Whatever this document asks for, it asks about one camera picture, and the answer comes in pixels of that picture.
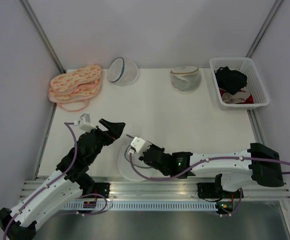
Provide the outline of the black bra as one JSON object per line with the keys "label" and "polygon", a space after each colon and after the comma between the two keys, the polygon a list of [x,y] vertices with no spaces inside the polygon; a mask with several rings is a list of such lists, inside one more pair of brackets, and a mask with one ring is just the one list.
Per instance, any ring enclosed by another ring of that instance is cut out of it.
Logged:
{"label": "black bra", "polygon": [[231,95],[247,86],[247,76],[238,70],[230,70],[228,66],[220,67],[214,74],[218,87]]}

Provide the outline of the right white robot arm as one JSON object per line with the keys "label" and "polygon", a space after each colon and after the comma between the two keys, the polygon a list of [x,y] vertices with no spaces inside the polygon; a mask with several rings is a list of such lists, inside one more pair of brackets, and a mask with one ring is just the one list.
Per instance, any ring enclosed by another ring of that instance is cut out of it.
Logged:
{"label": "right white robot arm", "polygon": [[158,170],[167,180],[214,175],[213,192],[220,198],[250,186],[279,188],[284,185],[280,156],[261,143],[227,154],[166,153],[150,144],[138,151],[139,160]]}

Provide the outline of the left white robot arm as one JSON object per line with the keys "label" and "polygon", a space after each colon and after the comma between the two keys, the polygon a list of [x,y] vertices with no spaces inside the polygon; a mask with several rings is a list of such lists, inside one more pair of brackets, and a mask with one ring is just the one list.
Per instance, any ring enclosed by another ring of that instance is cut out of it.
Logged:
{"label": "left white robot arm", "polygon": [[103,147],[119,139],[126,126],[124,122],[103,118],[99,123],[106,129],[93,126],[88,118],[64,123],[69,131],[78,126],[84,133],[73,138],[73,148],[40,187],[14,207],[0,210],[4,240],[32,240],[40,227],[68,202],[94,195],[94,180],[87,171]]}

